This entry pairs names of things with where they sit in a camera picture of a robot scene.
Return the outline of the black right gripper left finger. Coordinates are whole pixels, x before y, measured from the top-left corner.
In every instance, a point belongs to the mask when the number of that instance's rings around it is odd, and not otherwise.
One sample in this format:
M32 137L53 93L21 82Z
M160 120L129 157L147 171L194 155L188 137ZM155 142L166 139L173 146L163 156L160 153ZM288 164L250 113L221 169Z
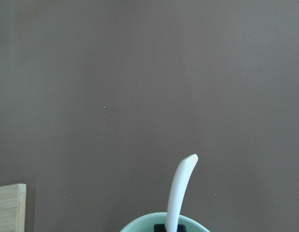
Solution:
M166 228L164 224L155 224L154 232L166 232Z

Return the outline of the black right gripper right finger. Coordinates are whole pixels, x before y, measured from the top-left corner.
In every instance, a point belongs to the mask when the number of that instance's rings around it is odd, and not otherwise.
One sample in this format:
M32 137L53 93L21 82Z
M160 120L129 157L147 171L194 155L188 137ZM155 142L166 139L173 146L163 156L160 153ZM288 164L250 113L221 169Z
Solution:
M186 232L186 226L183 224L178 224L177 232Z

